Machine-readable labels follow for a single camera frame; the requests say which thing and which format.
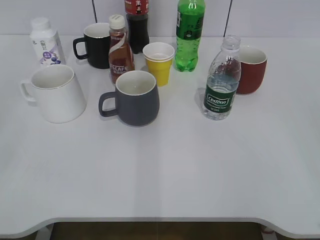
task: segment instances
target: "green label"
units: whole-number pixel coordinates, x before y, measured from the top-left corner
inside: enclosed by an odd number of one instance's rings
[[[222,93],[214,91],[207,85],[204,95],[204,106],[217,114],[227,113],[232,108],[235,95],[236,91]]]
[[[176,36],[184,40],[195,40],[201,37],[205,13],[187,15],[178,11]]]

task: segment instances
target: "bottle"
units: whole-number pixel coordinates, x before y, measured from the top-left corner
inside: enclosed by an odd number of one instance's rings
[[[241,77],[239,48],[239,37],[226,36],[210,66],[202,105],[202,112],[209,119],[223,120],[231,112]]]
[[[129,28],[129,43],[134,54],[142,53],[149,44],[149,0],[125,0],[126,19]]]
[[[110,74],[113,84],[116,84],[118,77],[122,74],[135,70],[134,55],[132,54],[126,21],[122,15],[112,15],[110,22],[110,51],[109,63]]]
[[[51,28],[49,20],[38,17],[31,21],[31,26],[30,38],[41,66],[66,64],[58,31]]]
[[[205,10],[205,0],[179,0],[175,66],[180,72],[192,72],[197,66]]]

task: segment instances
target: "water bottle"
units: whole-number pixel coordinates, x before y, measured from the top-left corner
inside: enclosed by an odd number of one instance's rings
[[[134,54],[142,53],[149,44],[149,0],[125,0],[126,19],[129,27],[129,43]]]
[[[192,72],[197,66],[205,10],[205,0],[179,0],[175,66],[180,72]]]
[[[210,66],[202,105],[202,112],[209,119],[223,120],[231,112],[241,77],[239,48],[239,37],[226,36]]]

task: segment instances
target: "white bottle cap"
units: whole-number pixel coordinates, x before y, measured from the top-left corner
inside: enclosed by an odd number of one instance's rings
[[[48,18],[37,17],[31,21],[31,26],[34,30],[47,30],[51,28]]]
[[[116,14],[109,17],[110,28],[111,29],[123,29],[126,26],[126,20],[124,16]]]

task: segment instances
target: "green soda bottle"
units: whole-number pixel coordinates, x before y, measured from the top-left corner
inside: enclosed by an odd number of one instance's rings
[[[176,23],[176,69],[195,70],[206,10],[205,0],[179,0]]]

